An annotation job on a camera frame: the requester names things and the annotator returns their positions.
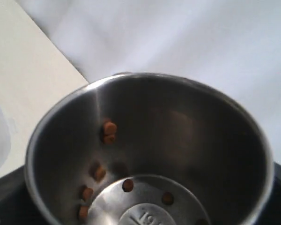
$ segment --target white cloth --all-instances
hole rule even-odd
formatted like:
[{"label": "white cloth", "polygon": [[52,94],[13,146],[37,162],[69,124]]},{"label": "white cloth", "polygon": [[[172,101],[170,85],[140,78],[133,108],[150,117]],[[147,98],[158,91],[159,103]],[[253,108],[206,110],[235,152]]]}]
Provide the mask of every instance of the white cloth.
[{"label": "white cloth", "polygon": [[281,0],[18,0],[92,82],[162,72],[226,93],[281,164]]}]

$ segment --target stainless steel cup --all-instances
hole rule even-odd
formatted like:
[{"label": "stainless steel cup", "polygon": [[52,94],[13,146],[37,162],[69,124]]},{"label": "stainless steel cup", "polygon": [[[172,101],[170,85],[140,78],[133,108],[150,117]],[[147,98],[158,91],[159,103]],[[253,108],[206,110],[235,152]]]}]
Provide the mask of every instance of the stainless steel cup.
[{"label": "stainless steel cup", "polygon": [[[100,138],[106,120],[118,126],[112,145]],[[101,182],[89,173],[94,164],[107,171]],[[79,224],[81,204],[91,225],[253,224],[274,177],[265,137],[240,105],[203,84],[146,73],[99,80],[57,103],[31,137],[25,169],[53,225]],[[84,185],[94,189],[90,202],[79,199]]]}]

